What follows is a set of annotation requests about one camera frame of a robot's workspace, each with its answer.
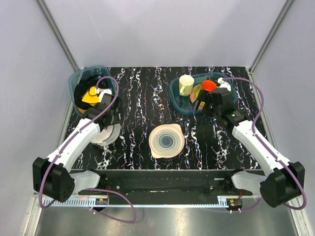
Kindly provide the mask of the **white mesh laundry bag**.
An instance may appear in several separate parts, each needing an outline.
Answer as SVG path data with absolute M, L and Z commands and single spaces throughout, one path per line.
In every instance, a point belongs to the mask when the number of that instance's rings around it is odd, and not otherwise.
M 105 147 L 114 143 L 120 135 L 121 125 L 114 124 L 104 128 L 96 137 L 91 140 L 92 144 Z

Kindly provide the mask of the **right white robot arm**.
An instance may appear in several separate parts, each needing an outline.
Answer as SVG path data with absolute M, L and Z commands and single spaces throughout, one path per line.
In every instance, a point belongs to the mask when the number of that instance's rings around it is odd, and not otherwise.
M 228 78 L 217 82 L 205 80 L 201 83 L 196 105 L 204 103 L 202 114 L 215 117 L 218 123 L 241 142 L 259 163 L 264 174 L 255 175 L 244 170 L 234 170 L 223 183 L 224 191 L 234 195 L 247 190 L 260 196 L 270 207 L 285 205 L 293 210 L 302 210 L 307 205 L 304 191 L 305 168 L 300 162 L 291 162 L 279 153 L 258 131 L 248 113 L 233 102 L 232 90 L 226 87 Z

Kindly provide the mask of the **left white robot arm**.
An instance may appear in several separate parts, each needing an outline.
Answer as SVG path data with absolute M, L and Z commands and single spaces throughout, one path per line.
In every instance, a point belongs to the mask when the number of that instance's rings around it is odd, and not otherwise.
M 33 188 L 36 192 L 63 203 L 72 194 L 86 189 L 97 195 L 106 190 L 106 182 L 96 171 L 70 172 L 88 144 L 108 146 L 120 134 L 120 98 L 107 88 L 98 89 L 96 93 L 98 102 L 84 112 L 67 139 L 46 158 L 38 157 L 33 162 Z

